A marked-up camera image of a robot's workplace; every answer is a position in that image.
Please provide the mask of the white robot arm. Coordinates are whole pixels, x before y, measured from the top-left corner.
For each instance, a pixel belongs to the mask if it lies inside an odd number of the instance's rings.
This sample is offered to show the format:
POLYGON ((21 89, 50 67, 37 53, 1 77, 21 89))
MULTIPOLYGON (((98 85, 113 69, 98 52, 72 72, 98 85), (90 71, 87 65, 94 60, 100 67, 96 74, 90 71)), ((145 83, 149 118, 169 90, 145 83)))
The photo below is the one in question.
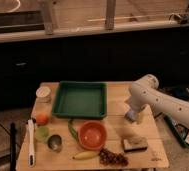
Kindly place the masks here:
POLYGON ((127 118, 135 121, 143 109, 149 105, 153 110, 167 114, 189 128, 189 102, 158 91, 159 81, 147 74, 133 81, 129 87, 130 110, 127 118))

